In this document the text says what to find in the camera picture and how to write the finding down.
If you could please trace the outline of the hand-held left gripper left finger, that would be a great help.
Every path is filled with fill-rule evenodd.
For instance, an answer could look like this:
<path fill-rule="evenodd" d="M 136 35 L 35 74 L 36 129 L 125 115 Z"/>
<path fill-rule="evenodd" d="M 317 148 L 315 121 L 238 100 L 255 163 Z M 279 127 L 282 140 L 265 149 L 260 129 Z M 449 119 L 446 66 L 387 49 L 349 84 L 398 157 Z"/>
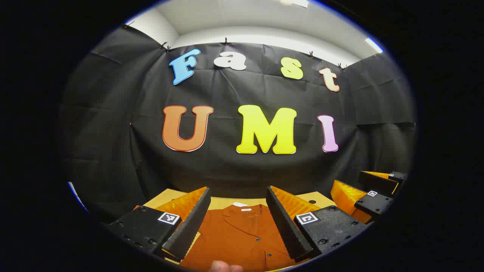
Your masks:
<path fill-rule="evenodd" d="M 145 254 L 180 262 L 195 241 L 210 203 L 209 187 L 189 193 L 168 189 L 102 227 Z"/>

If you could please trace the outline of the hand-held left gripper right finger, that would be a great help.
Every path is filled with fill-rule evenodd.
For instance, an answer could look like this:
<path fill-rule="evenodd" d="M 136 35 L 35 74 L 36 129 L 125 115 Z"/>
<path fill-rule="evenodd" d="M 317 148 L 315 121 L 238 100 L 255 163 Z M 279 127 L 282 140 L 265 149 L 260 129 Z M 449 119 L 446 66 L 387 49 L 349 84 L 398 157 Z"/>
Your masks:
<path fill-rule="evenodd" d="M 266 203 L 296 262 L 328 255 L 370 227 L 335 205 L 319 208 L 274 186 L 267 187 Z"/>

